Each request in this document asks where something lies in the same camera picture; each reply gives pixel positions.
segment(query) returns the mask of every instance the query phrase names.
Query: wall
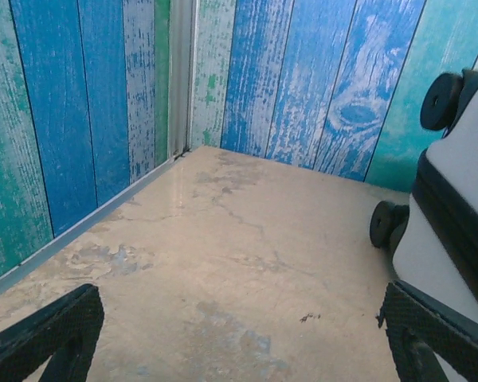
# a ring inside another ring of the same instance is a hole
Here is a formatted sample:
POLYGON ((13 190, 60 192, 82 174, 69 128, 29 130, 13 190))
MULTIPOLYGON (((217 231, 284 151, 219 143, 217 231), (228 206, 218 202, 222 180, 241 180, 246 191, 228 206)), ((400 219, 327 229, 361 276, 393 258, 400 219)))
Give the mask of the wall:
POLYGON ((201 0, 192 146, 407 191, 429 85, 472 66, 478 0, 201 0))
POLYGON ((0 276, 166 161, 169 0, 0 0, 0 276))

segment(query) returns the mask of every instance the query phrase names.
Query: white suitcase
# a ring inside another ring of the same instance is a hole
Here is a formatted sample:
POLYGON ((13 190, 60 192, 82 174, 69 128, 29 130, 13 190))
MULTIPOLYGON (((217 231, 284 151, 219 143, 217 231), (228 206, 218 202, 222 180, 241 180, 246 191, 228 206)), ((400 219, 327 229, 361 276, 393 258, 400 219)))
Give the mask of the white suitcase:
POLYGON ((421 124, 445 136, 421 155, 409 207, 379 203, 370 239, 389 249, 400 279, 478 323, 478 72, 438 77, 421 124))

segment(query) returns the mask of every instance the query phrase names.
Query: cracked floor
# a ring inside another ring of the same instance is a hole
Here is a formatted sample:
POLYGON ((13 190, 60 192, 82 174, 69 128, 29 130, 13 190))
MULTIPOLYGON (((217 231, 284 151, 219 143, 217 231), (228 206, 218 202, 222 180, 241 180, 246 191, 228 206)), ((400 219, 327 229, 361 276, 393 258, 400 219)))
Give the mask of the cracked floor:
POLYGON ((381 199, 407 196, 200 148, 0 296, 0 330, 94 283, 89 381, 397 380, 381 199))

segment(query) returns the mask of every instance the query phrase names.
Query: black wheel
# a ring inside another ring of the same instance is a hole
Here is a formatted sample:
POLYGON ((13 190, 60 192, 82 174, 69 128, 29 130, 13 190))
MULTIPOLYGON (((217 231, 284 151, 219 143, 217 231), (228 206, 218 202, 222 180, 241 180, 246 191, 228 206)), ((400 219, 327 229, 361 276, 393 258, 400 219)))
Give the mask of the black wheel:
POLYGON ((424 129, 439 131, 453 123, 463 86, 463 78, 454 73, 443 73, 432 82, 421 105, 424 129))
POLYGON ((391 256, 393 256, 395 254, 395 251, 397 250, 398 244, 400 243, 400 240, 402 240, 402 236, 404 236, 404 233, 406 232, 407 223, 408 223, 408 219, 403 220, 391 232, 390 244, 389 244, 389 247, 388 247, 391 256))
POLYGON ((370 219, 370 241, 376 248, 386 248, 389 245, 391 232, 397 226, 394 203, 381 201, 375 207, 370 219))

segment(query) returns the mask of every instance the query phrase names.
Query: concrete floor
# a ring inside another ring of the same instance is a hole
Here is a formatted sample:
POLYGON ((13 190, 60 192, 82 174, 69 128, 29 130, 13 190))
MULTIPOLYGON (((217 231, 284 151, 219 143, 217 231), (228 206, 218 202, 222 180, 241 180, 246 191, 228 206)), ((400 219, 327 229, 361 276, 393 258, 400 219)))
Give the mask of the concrete floor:
POLYGON ((88 381, 398 380, 381 199, 407 196, 200 148, 0 296, 0 330, 94 283, 88 381))

